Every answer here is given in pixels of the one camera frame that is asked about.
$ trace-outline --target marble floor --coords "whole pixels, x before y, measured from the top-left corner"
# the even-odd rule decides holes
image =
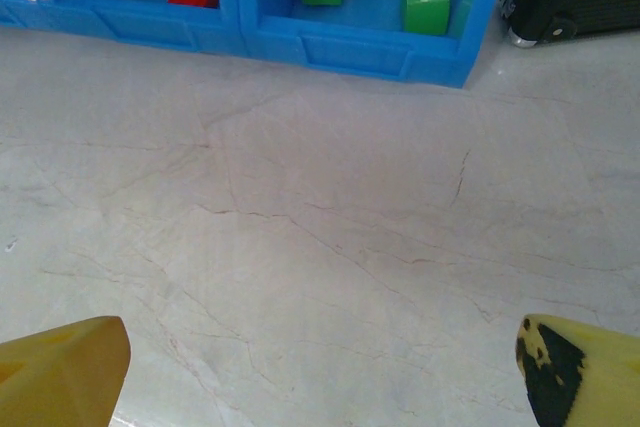
[[[116,427],[535,427],[545,312],[639,333],[640,35],[467,89],[0,30],[0,340],[119,315]]]

